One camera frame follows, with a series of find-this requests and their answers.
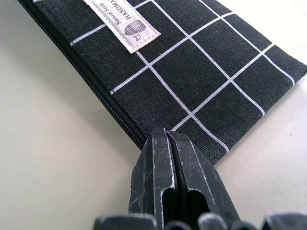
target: grid pattern pouch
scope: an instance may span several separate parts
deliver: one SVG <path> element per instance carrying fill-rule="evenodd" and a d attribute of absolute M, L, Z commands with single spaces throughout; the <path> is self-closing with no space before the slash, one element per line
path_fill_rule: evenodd
<path fill-rule="evenodd" d="M 134 54 L 83 0 L 19 1 L 140 148 L 165 127 L 215 164 L 307 73 L 215 0 L 128 0 L 161 33 Z"/>

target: fabric label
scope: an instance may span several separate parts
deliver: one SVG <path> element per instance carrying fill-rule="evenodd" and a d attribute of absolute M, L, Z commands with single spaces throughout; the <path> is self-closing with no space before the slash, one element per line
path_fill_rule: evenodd
<path fill-rule="evenodd" d="M 131 54 L 160 35 L 126 0 L 84 1 Z"/>

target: clamp jaw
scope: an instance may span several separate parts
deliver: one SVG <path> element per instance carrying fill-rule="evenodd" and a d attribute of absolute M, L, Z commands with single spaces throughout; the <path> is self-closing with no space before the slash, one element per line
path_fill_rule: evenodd
<path fill-rule="evenodd" d="M 190 139 L 152 132 L 134 167 L 129 214 L 96 219 L 94 230 L 256 230 L 242 222 L 209 161 Z M 307 213 L 271 214 L 263 230 L 306 230 Z"/>

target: tabletop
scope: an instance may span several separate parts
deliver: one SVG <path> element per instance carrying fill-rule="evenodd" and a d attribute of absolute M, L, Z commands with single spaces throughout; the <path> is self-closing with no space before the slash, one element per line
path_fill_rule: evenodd
<path fill-rule="evenodd" d="M 220 0 L 307 64 L 302 0 Z M 307 78 L 217 164 L 242 219 L 307 209 Z M 0 229 L 89 230 L 128 210 L 140 150 L 16 0 L 0 0 Z"/>

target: zipper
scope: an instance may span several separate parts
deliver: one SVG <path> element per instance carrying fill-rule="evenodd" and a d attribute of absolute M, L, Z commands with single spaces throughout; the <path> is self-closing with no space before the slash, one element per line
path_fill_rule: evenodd
<path fill-rule="evenodd" d="M 105 97 L 100 93 L 100 91 L 95 87 L 95 85 L 90 81 L 90 79 L 86 76 L 86 74 L 78 67 L 78 65 L 70 58 L 64 48 L 57 42 L 57 40 L 51 35 L 51 33 L 44 27 L 44 25 L 34 16 L 32 11 L 28 8 L 28 6 L 22 1 L 18 0 L 19 3 L 23 6 L 23 8 L 28 12 L 28 14 L 33 18 L 33 20 L 38 24 L 38 26 L 46 33 L 46 35 L 52 40 L 52 42 L 57 46 L 57 48 L 62 52 L 65 58 L 72 64 L 72 66 L 76 69 L 76 71 L 81 75 L 86 84 L 90 87 L 96 97 L 100 100 L 103 106 L 109 111 L 109 113 L 113 116 L 113 118 L 117 121 L 117 123 L 121 126 L 121 128 L 126 132 L 126 134 L 132 139 L 132 141 L 137 145 L 139 149 L 142 149 L 145 143 L 145 138 L 143 135 L 136 135 L 136 132 L 133 131 L 136 128 L 130 128 L 124 119 L 118 115 L 118 113 L 114 110 L 114 108 L 110 105 L 110 103 L 105 99 Z"/>

